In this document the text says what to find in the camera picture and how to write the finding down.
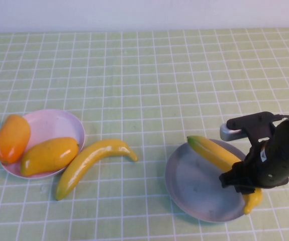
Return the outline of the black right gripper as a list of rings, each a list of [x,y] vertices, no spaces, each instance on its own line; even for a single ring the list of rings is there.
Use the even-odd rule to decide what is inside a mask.
[[[233,164],[233,172],[219,176],[222,187],[233,186],[237,193],[252,194],[256,187],[270,189],[288,184],[287,171],[276,149],[271,140],[251,147],[244,161]]]

